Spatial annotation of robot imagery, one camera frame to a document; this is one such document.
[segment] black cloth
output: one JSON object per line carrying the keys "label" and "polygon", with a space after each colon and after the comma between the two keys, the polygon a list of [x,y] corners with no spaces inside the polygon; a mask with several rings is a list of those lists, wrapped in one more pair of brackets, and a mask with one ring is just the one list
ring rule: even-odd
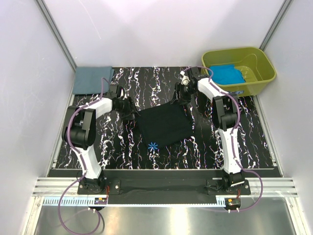
{"label": "black cloth", "polygon": [[193,135],[192,122],[181,105],[166,103],[138,113],[136,122],[148,148],[155,144],[159,149]]}

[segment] black marble table surface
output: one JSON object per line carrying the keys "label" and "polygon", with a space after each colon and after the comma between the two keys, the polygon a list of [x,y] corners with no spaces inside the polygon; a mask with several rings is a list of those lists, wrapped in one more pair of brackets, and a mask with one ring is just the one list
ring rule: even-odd
{"label": "black marble table surface", "polygon": [[[125,88],[138,110],[170,101],[180,67],[115,68],[112,84]],[[82,105],[98,95],[76,95],[73,104]],[[239,98],[241,123],[238,147],[245,168],[273,168],[263,129],[253,97]],[[94,143],[96,156],[104,169],[216,169],[223,166],[223,149],[219,132],[211,122],[211,102],[195,94],[189,109],[194,135],[189,139],[148,151],[134,120],[121,121],[116,112],[97,120]],[[56,168],[80,169],[73,151],[63,142]]]}

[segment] plastic container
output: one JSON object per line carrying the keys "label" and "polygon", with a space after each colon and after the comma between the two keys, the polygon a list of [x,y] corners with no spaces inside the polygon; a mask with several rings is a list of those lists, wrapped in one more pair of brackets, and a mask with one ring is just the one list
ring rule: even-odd
{"label": "plastic container", "polygon": [[213,65],[234,64],[240,70],[245,83],[220,85],[227,92],[235,92],[238,96],[257,95],[276,77],[276,71],[267,56],[258,48],[242,47],[226,50],[214,50],[202,56],[205,67]]}

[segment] folded blue towel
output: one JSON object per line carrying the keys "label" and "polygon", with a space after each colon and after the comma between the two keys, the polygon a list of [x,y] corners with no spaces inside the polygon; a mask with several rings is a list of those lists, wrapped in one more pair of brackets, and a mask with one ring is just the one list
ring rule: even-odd
{"label": "folded blue towel", "polygon": [[213,71],[213,82],[220,85],[229,85],[246,82],[243,75],[238,69],[235,69],[234,65],[216,65],[211,66]]}
{"label": "folded blue towel", "polygon": [[[114,70],[112,67],[78,67],[75,73],[73,94],[100,94],[101,78],[105,77],[109,83],[112,81]],[[104,92],[109,85],[104,82]]]}

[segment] white wall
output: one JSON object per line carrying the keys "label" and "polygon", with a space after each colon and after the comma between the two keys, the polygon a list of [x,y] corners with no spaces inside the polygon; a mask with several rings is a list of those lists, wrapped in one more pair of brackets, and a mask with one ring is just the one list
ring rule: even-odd
{"label": "white wall", "polygon": [[33,0],[1,0],[0,35],[0,233],[16,235],[47,170],[73,71]]}
{"label": "white wall", "polygon": [[200,65],[259,47],[283,0],[45,0],[78,66]]}
{"label": "white wall", "polygon": [[296,0],[266,54],[277,78],[259,95],[285,176],[292,177],[313,232],[313,1]]}

